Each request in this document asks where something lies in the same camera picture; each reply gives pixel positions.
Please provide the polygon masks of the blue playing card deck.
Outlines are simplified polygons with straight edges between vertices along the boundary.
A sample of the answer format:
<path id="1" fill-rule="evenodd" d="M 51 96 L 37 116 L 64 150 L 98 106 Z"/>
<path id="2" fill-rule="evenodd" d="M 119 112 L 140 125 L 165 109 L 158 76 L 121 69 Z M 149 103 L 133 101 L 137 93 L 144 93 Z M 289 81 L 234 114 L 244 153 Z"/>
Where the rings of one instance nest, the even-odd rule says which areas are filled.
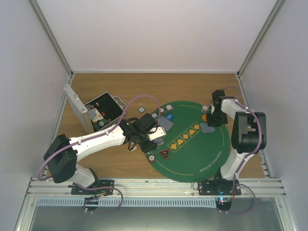
<path id="1" fill-rule="evenodd" d="M 154 143 L 155 143 L 157 146 L 161 146 L 161 145 L 164 144 L 164 140 L 163 140 L 163 138 L 155 139 L 155 140 L 154 140 Z"/>

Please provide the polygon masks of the orange big blind button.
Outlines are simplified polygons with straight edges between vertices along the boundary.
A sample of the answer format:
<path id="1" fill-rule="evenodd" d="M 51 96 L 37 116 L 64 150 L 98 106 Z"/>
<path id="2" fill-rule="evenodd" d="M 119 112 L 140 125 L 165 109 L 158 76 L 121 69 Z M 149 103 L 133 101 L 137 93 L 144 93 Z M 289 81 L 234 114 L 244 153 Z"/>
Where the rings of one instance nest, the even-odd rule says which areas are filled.
<path id="1" fill-rule="evenodd" d="M 206 122 L 206 121 L 207 121 L 207 115 L 206 115 L 206 114 L 203 114 L 203 115 L 202 115 L 202 119 Z"/>

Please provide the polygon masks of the black red triangular all-in button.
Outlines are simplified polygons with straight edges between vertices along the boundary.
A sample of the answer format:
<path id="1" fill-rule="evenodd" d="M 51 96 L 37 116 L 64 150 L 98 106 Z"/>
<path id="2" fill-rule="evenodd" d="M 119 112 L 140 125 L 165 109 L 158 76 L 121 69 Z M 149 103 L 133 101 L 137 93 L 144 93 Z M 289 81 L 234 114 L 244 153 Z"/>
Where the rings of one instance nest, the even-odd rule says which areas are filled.
<path id="1" fill-rule="evenodd" d="M 158 153 L 165 159 L 168 160 L 169 159 L 169 149 L 165 149 L 165 150 L 161 150 Z"/>

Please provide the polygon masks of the blue green 50 chip stack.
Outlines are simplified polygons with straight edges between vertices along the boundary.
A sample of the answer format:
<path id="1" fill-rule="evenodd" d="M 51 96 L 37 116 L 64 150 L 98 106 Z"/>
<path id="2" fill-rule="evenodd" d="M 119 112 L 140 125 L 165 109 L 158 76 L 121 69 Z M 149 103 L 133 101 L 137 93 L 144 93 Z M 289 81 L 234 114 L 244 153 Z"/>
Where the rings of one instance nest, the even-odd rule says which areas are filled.
<path id="1" fill-rule="evenodd" d="M 145 108 L 144 108 L 144 107 L 140 107 L 140 108 L 139 108 L 139 112 L 140 112 L 140 113 L 144 113 L 144 111 L 145 111 Z"/>

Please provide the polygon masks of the blue small blind button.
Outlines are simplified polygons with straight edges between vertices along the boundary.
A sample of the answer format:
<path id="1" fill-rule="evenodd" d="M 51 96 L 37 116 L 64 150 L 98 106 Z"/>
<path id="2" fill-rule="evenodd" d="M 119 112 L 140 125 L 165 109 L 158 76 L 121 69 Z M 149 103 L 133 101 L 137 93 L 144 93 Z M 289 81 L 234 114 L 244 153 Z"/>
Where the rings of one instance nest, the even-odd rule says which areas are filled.
<path id="1" fill-rule="evenodd" d="M 169 121 L 172 121 L 174 119 L 173 114 L 171 114 L 171 113 L 166 114 L 166 119 L 168 119 Z"/>

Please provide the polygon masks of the blue orange 10 chip stack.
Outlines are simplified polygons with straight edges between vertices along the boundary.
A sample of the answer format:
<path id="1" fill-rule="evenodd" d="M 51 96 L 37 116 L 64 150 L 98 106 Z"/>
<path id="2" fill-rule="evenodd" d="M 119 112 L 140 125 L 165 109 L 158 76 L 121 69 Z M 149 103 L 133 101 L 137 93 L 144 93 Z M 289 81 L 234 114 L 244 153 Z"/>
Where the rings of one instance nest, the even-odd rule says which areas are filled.
<path id="1" fill-rule="evenodd" d="M 172 111 L 174 108 L 171 104 L 166 104 L 165 109 L 166 109 L 166 111 L 169 112 L 169 111 Z"/>

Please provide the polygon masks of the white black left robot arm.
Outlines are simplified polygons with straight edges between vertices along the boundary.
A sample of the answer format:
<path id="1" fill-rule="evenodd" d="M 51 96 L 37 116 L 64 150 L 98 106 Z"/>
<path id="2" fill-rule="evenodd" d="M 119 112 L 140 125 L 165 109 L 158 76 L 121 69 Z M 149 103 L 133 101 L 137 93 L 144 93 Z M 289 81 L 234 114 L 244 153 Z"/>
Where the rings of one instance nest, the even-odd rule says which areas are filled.
<path id="1" fill-rule="evenodd" d="M 68 138 L 65 134 L 55 138 L 43 159 L 47 163 L 54 183 L 71 181 L 88 194 L 95 194 L 101 183 L 94 170 L 84 168 L 78 162 L 100 150 L 128 144 L 129 149 L 138 144 L 145 153 L 156 148 L 153 135 L 159 133 L 158 122 L 146 113 L 140 119 L 124 119 L 119 124 L 86 135 Z"/>

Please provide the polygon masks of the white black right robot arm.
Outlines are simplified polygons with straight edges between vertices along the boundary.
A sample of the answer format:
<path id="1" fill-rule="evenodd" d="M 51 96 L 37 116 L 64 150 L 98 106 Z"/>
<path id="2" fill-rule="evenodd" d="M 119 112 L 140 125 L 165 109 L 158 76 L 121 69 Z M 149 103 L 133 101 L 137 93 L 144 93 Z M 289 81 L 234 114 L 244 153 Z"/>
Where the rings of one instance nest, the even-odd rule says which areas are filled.
<path id="1" fill-rule="evenodd" d="M 245 164 L 267 144 L 266 115 L 243 106 L 236 98 L 227 97 L 224 90 L 212 93 L 210 112 L 206 114 L 209 127 L 221 127 L 233 119 L 232 151 L 226 163 L 214 176 L 213 189 L 219 195 L 232 193 Z"/>

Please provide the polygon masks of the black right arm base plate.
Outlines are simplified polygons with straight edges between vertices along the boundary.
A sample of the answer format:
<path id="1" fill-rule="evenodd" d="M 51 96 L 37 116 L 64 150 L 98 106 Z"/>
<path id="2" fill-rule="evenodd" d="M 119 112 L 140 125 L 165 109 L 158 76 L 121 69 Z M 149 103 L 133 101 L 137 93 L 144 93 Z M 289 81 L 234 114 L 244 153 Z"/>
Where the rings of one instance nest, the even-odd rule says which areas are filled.
<path id="1" fill-rule="evenodd" d="M 233 181 L 225 180 L 216 182 L 214 180 L 202 180 L 197 183 L 199 195 L 217 195 L 217 196 L 231 196 L 241 195 L 241 188 L 233 189 Z"/>

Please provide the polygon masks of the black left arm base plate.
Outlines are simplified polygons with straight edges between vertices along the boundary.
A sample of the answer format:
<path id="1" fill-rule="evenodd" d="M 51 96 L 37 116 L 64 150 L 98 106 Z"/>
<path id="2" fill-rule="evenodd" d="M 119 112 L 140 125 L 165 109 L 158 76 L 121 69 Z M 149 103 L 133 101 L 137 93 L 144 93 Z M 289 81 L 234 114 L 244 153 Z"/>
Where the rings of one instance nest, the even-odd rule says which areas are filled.
<path id="1" fill-rule="evenodd" d="M 68 187 L 71 189 L 72 195 L 94 195 L 94 196 L 106 196 L 113 194 L 114 180 L 99 180 L 86 189 L 80 188 L 78 185 L 73 183 Z"/>

